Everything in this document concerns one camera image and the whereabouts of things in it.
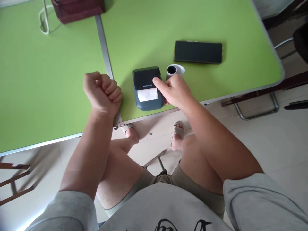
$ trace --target forearm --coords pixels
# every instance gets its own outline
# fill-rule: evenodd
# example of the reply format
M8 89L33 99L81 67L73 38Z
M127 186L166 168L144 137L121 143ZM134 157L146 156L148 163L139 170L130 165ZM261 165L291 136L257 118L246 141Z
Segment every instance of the forearm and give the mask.
M208 162L223 181L263 173L246 146L195 99L187 103L184 113Z
M60 191L79 191L95 198L108 160L113 119L113 116L91 112L80 142L66 167Z

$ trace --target phone screen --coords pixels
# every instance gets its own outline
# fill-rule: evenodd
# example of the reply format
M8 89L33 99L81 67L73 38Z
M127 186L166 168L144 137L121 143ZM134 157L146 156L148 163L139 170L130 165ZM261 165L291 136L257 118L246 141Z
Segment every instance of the phone screen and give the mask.
M176 41L174 61L220 64L222 62L222 44Z

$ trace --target slipper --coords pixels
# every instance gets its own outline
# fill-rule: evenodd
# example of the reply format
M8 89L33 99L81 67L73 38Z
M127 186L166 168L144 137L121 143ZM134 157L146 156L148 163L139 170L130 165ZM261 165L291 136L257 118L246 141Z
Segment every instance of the slipper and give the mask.
M172 139L173 139L173 135L174 134L179 134L182 138L184 136L184 129L183 129L183 125L181 124L180 121L176 122L174 124L174 127L173 127L173 132L172 132L172 137L171 137L171 142L170 142L170 148L172 146Z
M123 130L123 132L124 132L124 134L125 134L126 131L127 131L127 129L129 129L129 128L131 128L131 127L133 127L131 124L126 124L126 125L124 125L124 126L121 127L121 128L122 128L122 130Z

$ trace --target white floor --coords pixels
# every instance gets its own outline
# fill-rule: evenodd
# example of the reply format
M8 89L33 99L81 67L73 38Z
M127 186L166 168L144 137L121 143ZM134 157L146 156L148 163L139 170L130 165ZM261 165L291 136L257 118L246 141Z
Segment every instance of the white floor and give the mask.
M284 25L284 33L277 28L270 31L274 43L278 43L292 35L288 27L301 24L297 20ZM280 55L288 50L278 51ZM284 60L287 77L308 70L308 65L294 54ZM234 135L236 135L255 155L265 173L272 177L302 208L308 213L308 109L286 111L283 106L290 102L308 99L308 85L287 91L276 92L280 110L278 113L251 121L239 118L234 106L221 107L221 102L207 105L206 108L219 119ZM239 104L245 115L252 115L271 110L269 95L248 100ZM173 124L182 120L185 133L192 133L190 125L181 111L160 116L133 124L141 141L135 145L129 156L143 165L164 149L167 153L161 158L165 168L171 173L181 158L180 152L173 152L169 148ZM113 139L124 138L121 129L114 130ZM33 172L17 181L16 188L31 186L34 182L37 187L34 191L19 197L0 207L0 230L23 230L37 217L56 194L65 167L72 155L79 138L56 143L42 148L36 148L20 153L5 156L1 161L6 163L31 163ZM161 169L158 162L149 168L151 173L158 174ZM1 170L0 182L9 179L17 171ZM1 199L11 196L11 186L0 188ZM98 221L105 221L107 216L99 203L95 200Z

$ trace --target shorts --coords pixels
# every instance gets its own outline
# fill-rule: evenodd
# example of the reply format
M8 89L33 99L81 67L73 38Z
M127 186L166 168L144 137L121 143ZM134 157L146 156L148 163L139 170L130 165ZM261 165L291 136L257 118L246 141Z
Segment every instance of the shorts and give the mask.
M111 209L105 210L105 212L109 217L111 217L116 211L118 211L119 208L122 207L122 205L126 201L128 201L139 190L142 190L158 182L171 184L190 192L195 197L199 198L204 204L206 204L221 219L223 219L225 212L224 196L212 193L193 182L193 180L190 179L182 171L179 164L177 165L172 175L164 174L155 177L147 169L144 169L142 175L135 183L133 188L129 191L129 193L116 206L112 207Z

